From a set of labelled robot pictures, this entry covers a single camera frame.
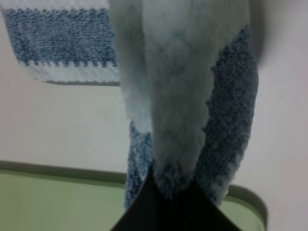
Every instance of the black object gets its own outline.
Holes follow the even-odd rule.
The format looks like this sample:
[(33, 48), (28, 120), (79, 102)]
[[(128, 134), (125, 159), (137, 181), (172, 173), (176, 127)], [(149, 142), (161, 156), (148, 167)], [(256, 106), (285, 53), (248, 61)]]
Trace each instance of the black object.
[(152, 169), (134, 203), (111, 231), (240, 231), (193, 181), (173, 200), (159, 192)]

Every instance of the white wall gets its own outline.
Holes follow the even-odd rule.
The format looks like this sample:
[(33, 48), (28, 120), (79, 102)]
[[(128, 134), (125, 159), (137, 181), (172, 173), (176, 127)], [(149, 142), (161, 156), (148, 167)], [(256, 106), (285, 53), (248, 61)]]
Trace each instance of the white wall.
[[(234, 184), (269, 209), (270, 231), (308, 227), (308, 1), (264, 0), (266, 40), (252, 138)], [(0, 22), (0, 159), (125, 172), (119, 88), (43, 84), (26, 75)]]

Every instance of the white stripe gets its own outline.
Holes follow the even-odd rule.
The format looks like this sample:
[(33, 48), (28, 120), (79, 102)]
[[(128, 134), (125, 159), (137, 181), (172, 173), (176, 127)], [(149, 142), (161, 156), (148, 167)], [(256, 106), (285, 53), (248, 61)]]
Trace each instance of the white stripe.
[(34, 61), (30, 61), (30, 64), (26, 66), (28, 73), (35, 79), (43, 82), (119, 82), (120, 75), (117, 67), (113, 67), (112, 63), (108, 63), (107, 67), (103, 68), (100, 64), (93, 66), (90, 64), (86, 67), (83, 63), (80, 66), (74, 66), (71, 62), (69, 66), (65, 67), (62, 63), (56, 66), (54, 63), (51, 65), (39, 63), (34, 64)]
[(100, 9), (109, 8), (108, 0), (0, 0), (3, 9), (39, 9), (39, 10), (63, 10), (63, 9)]

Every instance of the terry cloth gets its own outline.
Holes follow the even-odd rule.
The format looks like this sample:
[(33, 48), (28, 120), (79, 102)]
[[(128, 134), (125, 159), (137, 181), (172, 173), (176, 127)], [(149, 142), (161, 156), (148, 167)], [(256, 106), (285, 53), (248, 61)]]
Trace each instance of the terry cloth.
[(35, 79), (119, 84), (108, 0), (0, 0), (0, 7), (14, 54)]
[(131, 119), (126, 208), (149, 166), (167, 198), (219, 204), (250, 137), (258, 77), (247, 0), (111, 0)]

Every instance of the hanging towel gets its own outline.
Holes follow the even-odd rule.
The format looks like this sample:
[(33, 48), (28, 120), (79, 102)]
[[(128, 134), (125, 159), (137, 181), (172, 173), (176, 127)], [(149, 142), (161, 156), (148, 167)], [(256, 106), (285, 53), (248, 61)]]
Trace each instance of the hanging towel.
[(108, 0), (0, 0), (17, 61), (57, 84), (118, 85)]
[(111, 0), (131, 119), (126, 208), (154, 166), (166, 198), (195, 179), (219, 204), (250, 137), (257, 94), (247, 0)]

